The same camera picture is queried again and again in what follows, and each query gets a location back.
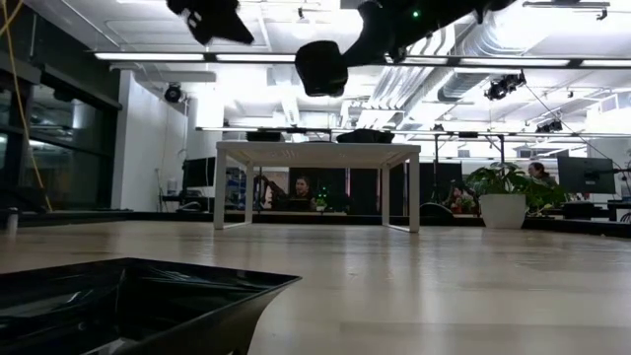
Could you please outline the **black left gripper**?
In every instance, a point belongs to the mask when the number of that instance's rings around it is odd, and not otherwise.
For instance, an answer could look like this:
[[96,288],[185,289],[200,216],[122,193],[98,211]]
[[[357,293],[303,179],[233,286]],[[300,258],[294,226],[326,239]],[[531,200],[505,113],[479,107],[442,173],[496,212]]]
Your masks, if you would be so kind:
[[[254,37],[236,14],[238,0],[166,0],[168,8],[177,15],[190,12],[185,22],[194,39],[207,45],[212,38],[242,44],[252,44]],[[213,15],[208,23],[202,16]]]

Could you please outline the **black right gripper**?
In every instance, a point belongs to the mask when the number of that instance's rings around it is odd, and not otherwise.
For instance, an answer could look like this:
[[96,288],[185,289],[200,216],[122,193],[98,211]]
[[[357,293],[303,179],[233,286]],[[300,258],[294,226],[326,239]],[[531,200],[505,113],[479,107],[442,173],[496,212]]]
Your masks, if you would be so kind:
[[363,28],[342,55],[348,67],[406,57],[406,46],[466,16],[476,0],[365,0],[358,6]]

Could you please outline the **black bowl stack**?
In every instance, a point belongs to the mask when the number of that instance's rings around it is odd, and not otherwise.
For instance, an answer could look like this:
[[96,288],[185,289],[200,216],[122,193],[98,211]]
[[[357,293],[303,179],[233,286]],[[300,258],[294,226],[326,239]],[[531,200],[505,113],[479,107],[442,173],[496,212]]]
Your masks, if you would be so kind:
[[390,131],[379,131],[374,129],[361,128],[338,135],[336,137],[336,142],[357,144],[390,144],[393,138],[394,134]]

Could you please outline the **long linear ceiling light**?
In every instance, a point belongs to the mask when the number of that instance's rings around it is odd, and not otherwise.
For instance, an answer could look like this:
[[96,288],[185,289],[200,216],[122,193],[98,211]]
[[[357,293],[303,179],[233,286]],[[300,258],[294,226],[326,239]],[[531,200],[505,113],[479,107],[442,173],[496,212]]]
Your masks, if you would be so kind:
[[[294,64],[295,55],[289,53],[231,53],[231,52],[95,52],[98,60],[110,62],[153,63],[226,63],[226,64]],[[597,57],[491,57],[487,67],[517,69],[567,69],[567,70],[631,70],[631,58]],[[460,58],[453,55],[413,55],[400,63],[384,62],[369,65],[458,67]]]

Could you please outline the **white round pendant lamp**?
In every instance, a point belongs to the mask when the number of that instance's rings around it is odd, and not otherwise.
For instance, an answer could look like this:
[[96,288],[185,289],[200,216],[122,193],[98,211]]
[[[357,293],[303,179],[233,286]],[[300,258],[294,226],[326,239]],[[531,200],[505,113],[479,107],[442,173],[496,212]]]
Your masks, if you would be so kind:
[[292,23],[292,35],[298,39],[310,39],[315,32],[314,23],[307,10],[304,7],[298,7],[296,9],[296,18]]

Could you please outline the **white perforated metal shelf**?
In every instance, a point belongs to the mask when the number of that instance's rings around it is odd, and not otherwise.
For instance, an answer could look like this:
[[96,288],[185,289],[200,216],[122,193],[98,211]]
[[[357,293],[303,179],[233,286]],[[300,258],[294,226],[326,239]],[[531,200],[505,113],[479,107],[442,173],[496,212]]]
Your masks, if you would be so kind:
[[393,228],[389,211],[390,170],[405,162],[410,164],[408,226],[402,232],[417,234],[420,229],[420,148],[408,144],[380,143],[287,143],[219,141],[216,143],[213,228],[224,230],[227,160],[246,169],[245,223],[252,222],[253,178],[256,167],[378,169],[381,171],[382,225]]

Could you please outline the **black ceiling spot lamp cluster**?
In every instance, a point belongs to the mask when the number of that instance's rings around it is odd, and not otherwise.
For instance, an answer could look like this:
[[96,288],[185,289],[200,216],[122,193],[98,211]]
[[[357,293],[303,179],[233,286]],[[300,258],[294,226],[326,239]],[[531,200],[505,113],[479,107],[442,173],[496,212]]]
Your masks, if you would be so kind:
[[490,87],[484,92],[484,97],[489,101],[500,101],[525,84],[526,76],[523,71],[519,74],[508,74],[499,80],[491,81]]

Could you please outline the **black computer monitor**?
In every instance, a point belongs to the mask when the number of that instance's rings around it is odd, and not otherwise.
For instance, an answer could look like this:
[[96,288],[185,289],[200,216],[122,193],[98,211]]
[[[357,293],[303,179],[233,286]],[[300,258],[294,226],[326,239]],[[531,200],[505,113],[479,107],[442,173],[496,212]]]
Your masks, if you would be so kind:
[[185,160],[182,165],[182,187],[188,189],[213,186],[215,161],[214,157]]
[[558,157],[559,184],[570,193],[615,194],[613,162],[601,158]]

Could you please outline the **person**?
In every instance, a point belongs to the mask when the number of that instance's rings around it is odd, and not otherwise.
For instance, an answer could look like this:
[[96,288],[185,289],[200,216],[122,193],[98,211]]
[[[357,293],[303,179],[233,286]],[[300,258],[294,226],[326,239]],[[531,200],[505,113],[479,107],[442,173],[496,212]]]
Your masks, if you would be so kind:
[[527,172],[532,179],[545,184],[548,187],[555,187],[558,185],[556,179],[545,170],[544,165],[540,162],[530,163],[528,165]]
[[282,200],[282,208],[289,211],[313,212],[316,210],[316,199],[311,190],[310,180],[300,176],[295,181],[295,190]]
[[445,205],[454,214],[473,214],[477,211],[477,203],[467,190],[454,186],[450,190]]

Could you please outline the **black office chair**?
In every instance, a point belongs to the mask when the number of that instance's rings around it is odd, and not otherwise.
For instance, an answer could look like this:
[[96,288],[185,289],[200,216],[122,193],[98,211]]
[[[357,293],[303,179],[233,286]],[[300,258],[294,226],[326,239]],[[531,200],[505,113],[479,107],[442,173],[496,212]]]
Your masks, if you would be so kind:
[[447,207],[433,202],[427,202],[419,207],[422,218],[452,219],[454,213]]

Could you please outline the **green plant in white pot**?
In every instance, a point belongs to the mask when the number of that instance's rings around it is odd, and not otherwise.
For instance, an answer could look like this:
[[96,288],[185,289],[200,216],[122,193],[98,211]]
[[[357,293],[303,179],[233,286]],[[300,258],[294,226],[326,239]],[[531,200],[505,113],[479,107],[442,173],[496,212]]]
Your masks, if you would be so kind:
[[487,228],[520,229],[527,217],[560,207],[567,195],[556,182],[531,177],[513,163],[481,167],[466,179]]

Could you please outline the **background black rig frame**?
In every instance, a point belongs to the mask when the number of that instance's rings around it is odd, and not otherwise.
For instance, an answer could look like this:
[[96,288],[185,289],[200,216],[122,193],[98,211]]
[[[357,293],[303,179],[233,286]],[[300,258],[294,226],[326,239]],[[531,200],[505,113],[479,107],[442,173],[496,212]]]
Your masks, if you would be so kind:
[[[204,132],[221,132],[221,133],[239,133],[246,137],[251,131],[280,131],[282,135],[314,135],[316,137],[326,136],[326,140],[336,141],[336,137],[343,133],[353,130],[349,129],[329,129],[329,128],[296,128],[296,127],[276,127],[276,128],[254,128],[254,127],[197,127],[196,131]],[[393,144],[410,144],[412,141],[478,141],[486,140],[500,152],[503,151],[501,143],[517,142],[524,145],[545,145],[548,143],[559,144],[583,144],[589,145],[592,140],[603,139],[631,139],[631,134],[614,134],[614,133],[582,133],[582,132],[555,132],[555,133],[536,133],[536,132],[494,132],[494,131],[446,131],[446,130],[418,130],[418,131],[391,131],[394,138]]]

